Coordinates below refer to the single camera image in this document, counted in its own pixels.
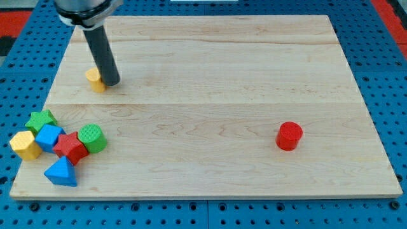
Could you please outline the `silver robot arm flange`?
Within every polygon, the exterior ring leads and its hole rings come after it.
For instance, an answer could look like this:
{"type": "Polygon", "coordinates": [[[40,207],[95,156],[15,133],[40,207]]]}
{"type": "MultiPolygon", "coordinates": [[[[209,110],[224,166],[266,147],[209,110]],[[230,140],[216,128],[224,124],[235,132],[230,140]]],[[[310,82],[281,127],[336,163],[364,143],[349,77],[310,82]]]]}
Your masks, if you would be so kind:
{"type": "Polygon", "coordinates": [[[54,0],[59,19],[68,26],[86,31],[103,25],[124,0],[54,0]]]}

